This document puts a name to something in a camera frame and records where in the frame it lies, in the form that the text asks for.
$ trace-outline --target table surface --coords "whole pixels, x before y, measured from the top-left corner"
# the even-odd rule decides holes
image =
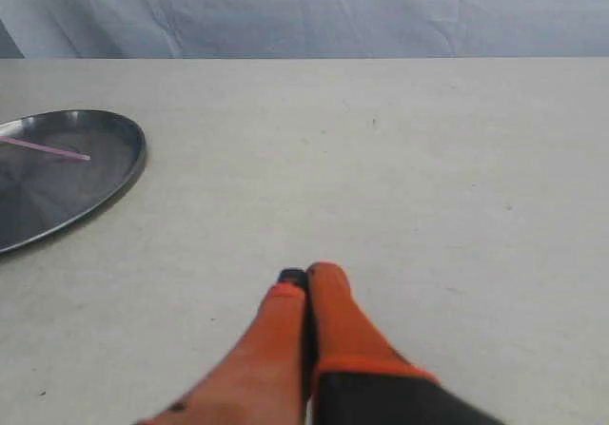
[[[609,59],[0,61],[0,120],[149,142],[111,209],[0,258],[3,423],[154,413],[315,260],[463,398],[608,423],[608,87]]]

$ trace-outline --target pink straw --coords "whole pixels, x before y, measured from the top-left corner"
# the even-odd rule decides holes
[[[90,161],[91,156],[87,154],[79,154],[77,152],[64,151],[57,149],[56,147],[37,145],[36,143],[24,142],[23,140],[17,140],[16,138],[0,136],[0,142],[8,143],[10,145],[17,145],[22,147],[28,147],[29,149],[35,149],[37,151],[49,152],[51,154],[57,154],[58,156],[69,157],[71,159],[78,159],[79,161]]]

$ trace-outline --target wrinkled fabric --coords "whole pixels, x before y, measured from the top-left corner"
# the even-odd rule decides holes
[[[27,57],[609,55],[609,0],[0,0]]]

